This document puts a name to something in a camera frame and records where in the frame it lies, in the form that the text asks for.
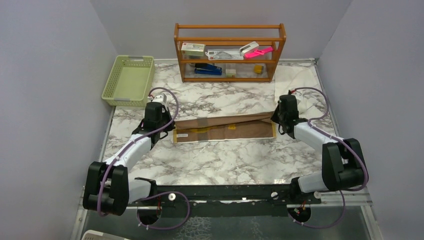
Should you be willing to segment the yellow brown bear towel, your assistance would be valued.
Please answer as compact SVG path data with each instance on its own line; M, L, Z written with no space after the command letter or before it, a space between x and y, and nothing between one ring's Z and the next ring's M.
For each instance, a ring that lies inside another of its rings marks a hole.
M271 121L272 114L263 112L179 120L175 122L173 143L274 139L277 131Z

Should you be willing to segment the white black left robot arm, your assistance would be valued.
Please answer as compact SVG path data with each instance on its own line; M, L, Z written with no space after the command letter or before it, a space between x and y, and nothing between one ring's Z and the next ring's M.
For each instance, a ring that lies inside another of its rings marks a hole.
M86 210L120 216L129 203L140 200L152 205L157 200L153 180L141 178L130 182L129 170L161 140L161 134L175 128L175 117L163 100L147 103L144 118L132 132L128 142L104 162L88 167L82 205Z

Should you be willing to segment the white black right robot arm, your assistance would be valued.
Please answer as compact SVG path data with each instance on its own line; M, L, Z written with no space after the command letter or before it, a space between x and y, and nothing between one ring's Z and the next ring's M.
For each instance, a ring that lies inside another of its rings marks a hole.
M309 193L320 191L361 190L369 175L360 143L354 139L335 137L301 118L293 94L281 95L271 121L278 124L280 134L304 142L321 154L321 170L291 180L289 199L300 204Z

